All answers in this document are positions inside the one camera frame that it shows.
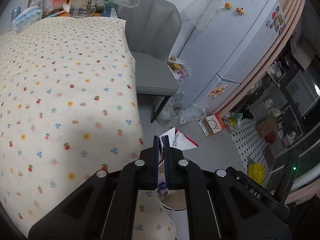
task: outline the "freezer drawer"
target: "freezer drawer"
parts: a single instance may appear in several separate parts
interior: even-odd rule
[[[206,114],[211,114],[236,88],[238,85],[230,84],[227,82],[219,82],[216,77],[213,78],[209,86],[204,90],[205,93],[201,98],[197,98],[195,104],[205,109]],[[222,93],[216,93],[215,89],[222,89]]]
[[[212,81],[246,37],[268,1],[226,0],[232,4],[230,10],[220,9],[214,18],[209,11],[204,13],[202,18],[212,20],[203,31],[193,31],[179,56],[191,75],[184,83],[184,106],[193,103]],[[237,7],[243,7],[244,14],[239,15]]]
[[[241,83],[265,56],[284,27],[273,23],[272,14],[277,6],[278,14],[284,18],[279,0],[269,0],[249,33],[219,70],[222,78]]]

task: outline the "tissue box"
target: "tissue box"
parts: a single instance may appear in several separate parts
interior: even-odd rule
[[[42,10],[37,8],[28,8],[24,10],[16,19],[11,23],[12,33],[18,34],[25,28],[41,20]]]

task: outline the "floral tablecloth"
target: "floral tablecloth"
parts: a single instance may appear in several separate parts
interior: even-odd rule
[[[53,17],[0,37],[0,201],[25,236],[97,170],[120,170],[144,148],[124,29]],[[156,194],[153,204],[140,195],[133,239],[174,239]],[[148,205],[162,225],[143,217]]]

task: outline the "gray floor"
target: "gray floor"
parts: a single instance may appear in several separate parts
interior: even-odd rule
[[[151,147],[153,136],[159,136],[168,129],[163,128],[157,121],[150,123],[154,108],[151,96],[138,95],[138,105],[144,144],[146,147]],[[179,131],[199,145],[196,149],[184,151],[183,155],[198,164],[201,169],[216,171],[232,166],[236,170],[244,171],[244,166],[227,130],[206,138],[198,121],[192,121],[180,127]],[[189,240],[187,211],[167,211],[176,223],[177,240]]]

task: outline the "fridge magnet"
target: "fridge magnet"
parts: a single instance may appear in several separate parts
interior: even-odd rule
[[[208,96],[211,97],[211,99],[213,99],[213,98],[215,98],[215,97],[218,96],[218,95],[222,95],[223,90],[224,90],[225,88],[227,88],[227,87],[228,87],[228,85],[225,85],[225,86],[220,87],[220,88],[215,88],[214,90],[212,90],[212,91],[210,92],[210,94],[209,94]]]
[[[278,15],[276,16],[276,18],[278,19],[278,22],[280,23],[280,25],[283,25],[283,24],[284,24],[284,19],[283,19],[282,14],[278,14]]]
[[[279,30],[279,23],[275,24],[275,31],[277,32]]]
[[[232,7],[231,3],[226,2],[224,4],[225,8],[230,9]]]
[[[238,7],[237,9],[236,9],[236,11],[238,12],[238,14],[244,14],[244,11],[243,11],[243,8],[242,7]]]

